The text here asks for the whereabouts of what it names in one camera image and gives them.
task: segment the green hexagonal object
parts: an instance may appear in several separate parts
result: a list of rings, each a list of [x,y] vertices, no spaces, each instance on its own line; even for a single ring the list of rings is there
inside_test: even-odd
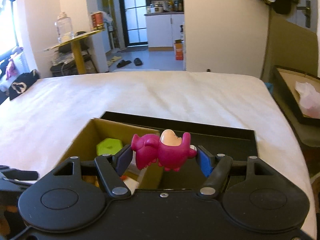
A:
[[[107,138],[97,145],[97,155],[111,154],[115,155],[123,148],[122,141],[118,139]]]

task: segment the door handle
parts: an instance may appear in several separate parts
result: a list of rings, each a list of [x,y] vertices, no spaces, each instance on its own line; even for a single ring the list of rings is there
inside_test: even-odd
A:
[[[297,10],[303,11],[306,17],[306,27],[310,28],[311,25],[311,1],[306,0],[306,6],[297,6]]]

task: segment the bed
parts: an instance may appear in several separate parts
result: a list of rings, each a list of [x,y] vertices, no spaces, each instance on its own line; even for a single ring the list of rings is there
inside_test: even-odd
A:
[[[0,163],[43,176],[88,120],[105,111],[255,130],[260,158],[308,195],[302,229],[316,238],[299,144],[264,83],[252,76],[139,71],[40,79],[0,105]]]

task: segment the red can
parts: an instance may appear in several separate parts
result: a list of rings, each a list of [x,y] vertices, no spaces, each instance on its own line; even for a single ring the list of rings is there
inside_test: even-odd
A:
[[[104,22],[103,22],[103,14],[101,12],[91,14],[92,20],[92,28],[94,31],[103,30]]]

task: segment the black slipper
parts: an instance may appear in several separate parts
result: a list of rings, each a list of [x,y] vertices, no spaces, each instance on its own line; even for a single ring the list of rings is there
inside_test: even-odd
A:
[[[141,66],[142,65],[142,61],[141,59],[139,59],[138,57],[136,57],[133,61],[133,63],[136,65],[136,66]]]
[[[117,64],[117,68],[121,68],[124,66],[127,66],[128,64],[131,63],[131,60],[121,60],[118,64]]]

